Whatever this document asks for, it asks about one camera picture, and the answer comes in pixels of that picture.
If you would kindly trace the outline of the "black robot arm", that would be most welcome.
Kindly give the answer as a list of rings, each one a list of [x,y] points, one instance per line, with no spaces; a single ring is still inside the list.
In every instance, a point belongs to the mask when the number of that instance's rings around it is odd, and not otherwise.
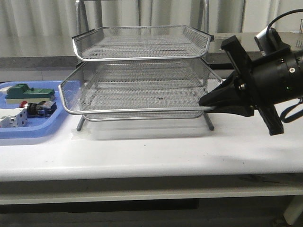
[[[214,107],[213,113],[245,117],[258,110],[271,136],[284,132],[275,105],[303,96],[303,52],[283,45],[279,51],[252,60],[236,36],[222,42],[234,71],[209,94],[199,100],[200,106]]]

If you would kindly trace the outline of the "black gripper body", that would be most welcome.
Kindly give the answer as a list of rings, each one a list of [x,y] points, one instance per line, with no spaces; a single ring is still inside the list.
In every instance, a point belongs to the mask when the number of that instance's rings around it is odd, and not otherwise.
[[[284,48],[253,61],[237,37],[223,41],[221,46],[236,72],[244,105],[258,111],[271,136],[284,133],[275,104],[291,97],[291,48]]]

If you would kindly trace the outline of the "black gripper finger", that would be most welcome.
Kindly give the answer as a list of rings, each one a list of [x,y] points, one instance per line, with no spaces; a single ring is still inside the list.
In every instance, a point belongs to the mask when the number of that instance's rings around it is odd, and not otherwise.
[[[249,106],[241,105],[227,105],[227,106],[217,106],[212,110],[213,113],[224,113],[224,114],[235,114],[244,117],[251,117],[254,115],[254,109]]]
[[[232,72],[213,91],[203,96],[199,100],[200,106],[243,106],[244,102],[241,93],[236,86],[238,74]]]

